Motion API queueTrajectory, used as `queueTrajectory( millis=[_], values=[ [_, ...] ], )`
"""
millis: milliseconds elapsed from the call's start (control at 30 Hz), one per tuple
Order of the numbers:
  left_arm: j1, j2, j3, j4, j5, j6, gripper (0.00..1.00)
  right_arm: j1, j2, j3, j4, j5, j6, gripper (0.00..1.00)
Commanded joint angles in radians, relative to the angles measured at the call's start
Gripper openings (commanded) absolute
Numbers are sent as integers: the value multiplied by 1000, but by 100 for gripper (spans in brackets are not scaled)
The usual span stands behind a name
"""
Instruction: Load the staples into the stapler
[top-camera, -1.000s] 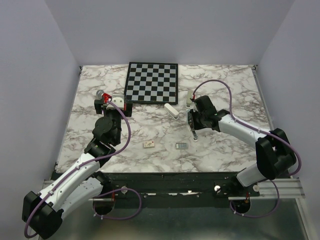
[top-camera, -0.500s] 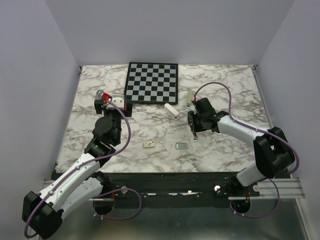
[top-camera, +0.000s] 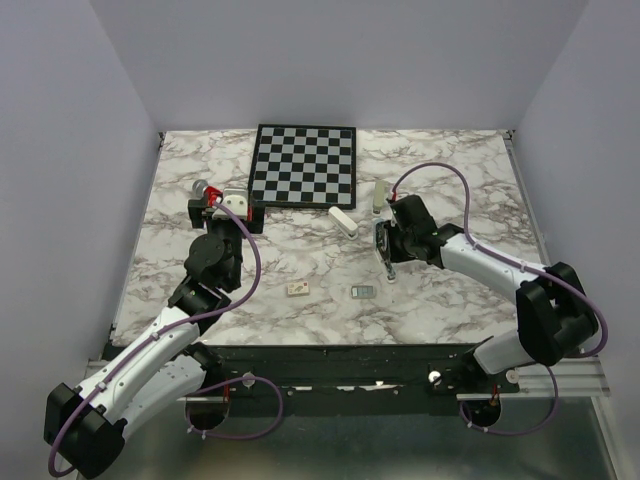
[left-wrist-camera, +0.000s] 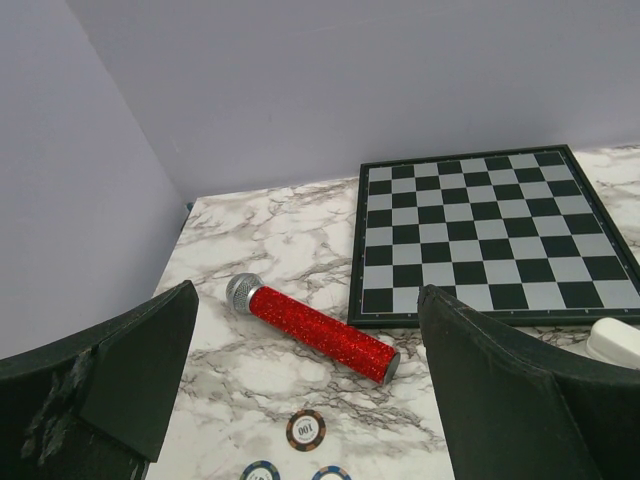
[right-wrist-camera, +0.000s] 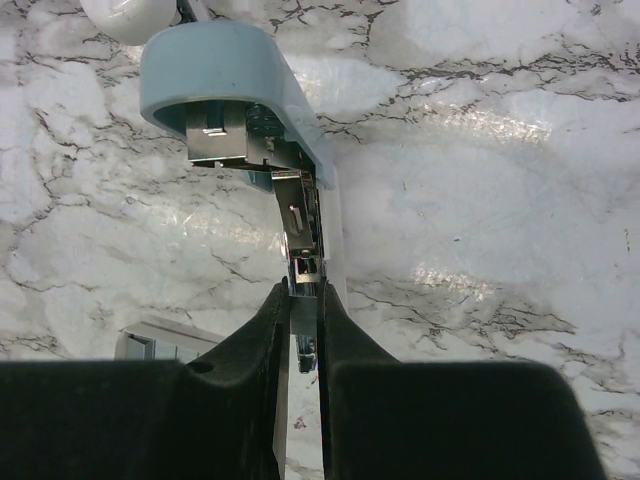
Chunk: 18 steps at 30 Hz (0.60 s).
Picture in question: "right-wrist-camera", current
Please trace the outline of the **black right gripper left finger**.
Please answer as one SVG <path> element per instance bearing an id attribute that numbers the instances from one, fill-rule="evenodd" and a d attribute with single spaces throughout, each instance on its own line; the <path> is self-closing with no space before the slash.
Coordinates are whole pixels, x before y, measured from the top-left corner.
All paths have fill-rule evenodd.
<path id="1" fill-rule="evenodd" d="M 5 479 L 279 479 L 286 445 L 285 283 L 189 363 L 1 366 Z"/>

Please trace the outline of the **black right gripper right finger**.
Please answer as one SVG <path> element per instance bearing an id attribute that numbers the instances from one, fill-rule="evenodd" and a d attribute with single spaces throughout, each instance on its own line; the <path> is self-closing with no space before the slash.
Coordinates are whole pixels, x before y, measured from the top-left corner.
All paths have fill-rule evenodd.
<path id="1" fill-rule="evenodd" d="M 602 479 L 576 397 L 532 361 L 402 362 L 318 292 L 329 479 Z"/>

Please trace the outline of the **grey staple strip tray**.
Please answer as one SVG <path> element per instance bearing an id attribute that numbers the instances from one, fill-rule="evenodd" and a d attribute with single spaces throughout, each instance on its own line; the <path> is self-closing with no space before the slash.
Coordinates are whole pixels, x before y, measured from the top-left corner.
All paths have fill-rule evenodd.
<path id="1" fill-rule="evenodd" d="M 145 315 L 119 331 L 118 360 L 176 360 L 190 363 L 221 343 L 225 337 L 192 325 Z"/>

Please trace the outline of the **light blue stapler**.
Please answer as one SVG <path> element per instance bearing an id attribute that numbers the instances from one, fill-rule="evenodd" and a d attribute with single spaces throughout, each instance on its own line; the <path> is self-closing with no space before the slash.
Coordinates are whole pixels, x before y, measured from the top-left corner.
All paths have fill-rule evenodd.
<path id="1" fill-rule="evenodd" d="M 185 142 L 193 166 L 242 171 L 275 196 L 298 367 L 314 370 L 320 286 L 345 287 L 336 155 L 275 41 L 226 20 L 154 35 L 141 59 L 140 110 Z"/>

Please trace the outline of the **white stapler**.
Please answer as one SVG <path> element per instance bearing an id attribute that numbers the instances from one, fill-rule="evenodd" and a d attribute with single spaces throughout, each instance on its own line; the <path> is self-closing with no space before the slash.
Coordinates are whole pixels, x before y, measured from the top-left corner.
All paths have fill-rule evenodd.
<path id="1" fill-rule="evenodd" d="M 205 1 L 81 1 L 82 9 L 98 30 L 128 45 L 169 41 L 178 44 L 210 43 L 235 38 L 247 26 L 214 19 Z"/>

